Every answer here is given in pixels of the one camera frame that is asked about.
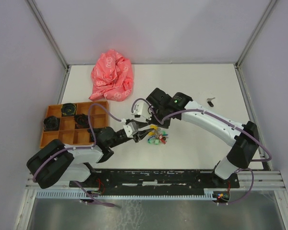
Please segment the keyring bunch with colourful tags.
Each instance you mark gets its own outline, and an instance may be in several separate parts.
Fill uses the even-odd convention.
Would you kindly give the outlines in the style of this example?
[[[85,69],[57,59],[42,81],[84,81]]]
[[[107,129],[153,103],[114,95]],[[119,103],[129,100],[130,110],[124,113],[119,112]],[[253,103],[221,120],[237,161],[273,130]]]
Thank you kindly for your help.
[[[148,133],[148,144],[166,144],[169,138],[168,133],[156,125],[150,125],[153,130]]]

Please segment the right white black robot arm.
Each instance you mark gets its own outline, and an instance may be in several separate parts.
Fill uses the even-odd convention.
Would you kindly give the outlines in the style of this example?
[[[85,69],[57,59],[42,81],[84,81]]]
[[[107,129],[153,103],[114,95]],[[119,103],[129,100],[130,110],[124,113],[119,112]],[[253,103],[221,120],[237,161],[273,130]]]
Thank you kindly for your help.
[[[181,92],[174,96],[155,88],[146,98],[153,113],[152,121],[169,127],[171,119],[182,120],[201,127],[231,147],[229,153],[215,166],[211,183],[222,187],[239,169],[247,169],[259,147],[257,125],[230,121],[204,108],[192,97]]]

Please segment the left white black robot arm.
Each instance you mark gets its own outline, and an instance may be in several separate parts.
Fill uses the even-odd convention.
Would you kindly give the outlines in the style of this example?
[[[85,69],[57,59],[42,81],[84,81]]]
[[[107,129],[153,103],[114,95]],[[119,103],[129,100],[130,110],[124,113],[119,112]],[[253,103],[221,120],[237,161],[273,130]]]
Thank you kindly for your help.
[[[130,140],[138,143],[144,139],[152,131],[152,128],[145,129],[145,126],[146,123],[132,120],[119,131],[109,126],[94,128],[95,142],[91,145],[69,145],[54,139],[32,156],[26,166],[33,176],[33,182],[42,189],[62,181],[78,181],[91,187],[96,183],[92,166],[106,162],[114,154],[114,147]]]

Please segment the key with black fob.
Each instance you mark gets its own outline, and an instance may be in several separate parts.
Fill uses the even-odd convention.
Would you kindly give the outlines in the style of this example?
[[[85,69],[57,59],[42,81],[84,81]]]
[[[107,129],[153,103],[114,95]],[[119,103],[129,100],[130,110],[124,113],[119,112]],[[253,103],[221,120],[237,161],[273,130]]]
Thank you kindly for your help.
[[[213,100],[215,99],[215,97],[213,97],[213,98],[207,98],[206,99],[206,102],[208,103],[208,105],[210,106],[210,107],[214,107],[214,104],[213,104]]]

